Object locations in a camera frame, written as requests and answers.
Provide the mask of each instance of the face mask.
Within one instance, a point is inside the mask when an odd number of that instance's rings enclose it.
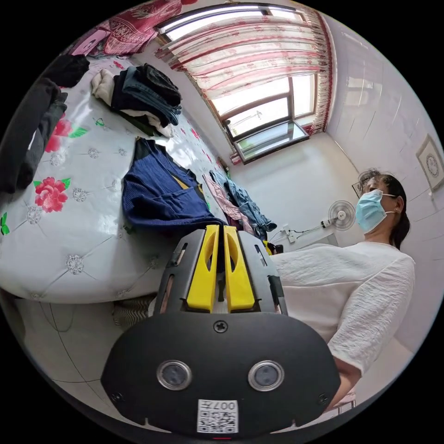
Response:
[[[393,194],[384,194],[381,190],[373,190],[361,196],[356,205],[356,221],[364,234],[369,233],[376,228],[386,217],[388,213],[395,211],[385,211],[381,205],[383,196],[396,197]]]

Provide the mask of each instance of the white bedspread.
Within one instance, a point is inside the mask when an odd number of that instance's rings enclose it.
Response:
[[[177,239],[132,232],[123,220],[122,178],[133,157],[135,137],[149,138],[91,96],[92,77],[102,68],[117,74],[130,63],[92,61],[74,88],[68,108],[39,164],[34,183],[0,197],[0,287],[41,302],[93,303],[157,291]],[[190,168],[212,213],[225,220],[202,174],[219,168],[186,119],[174,137],[153,137]]]

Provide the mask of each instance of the woman's ear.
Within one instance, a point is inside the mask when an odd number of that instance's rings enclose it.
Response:
[[[395,211],[397,213],[402,213],[402,210],[404,209],[404,199],[401,196],[398,196],[396,198],[396,207]]]

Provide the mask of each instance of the framed picture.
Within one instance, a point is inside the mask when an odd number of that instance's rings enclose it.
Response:
[[[362,188],[361,184],[358,182],[357,184],[352,185],[353,189],[355,190],[355,193],[358,197],[362,196]]]
[[[444,162],[435,142],[427,134],[421,148],[416,153],[430,189],[437,190],[444,183]]]

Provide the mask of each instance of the label sticker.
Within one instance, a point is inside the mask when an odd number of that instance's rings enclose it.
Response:
[[[199,399],[197,431],[200,433],[238,433],[237,401]]]

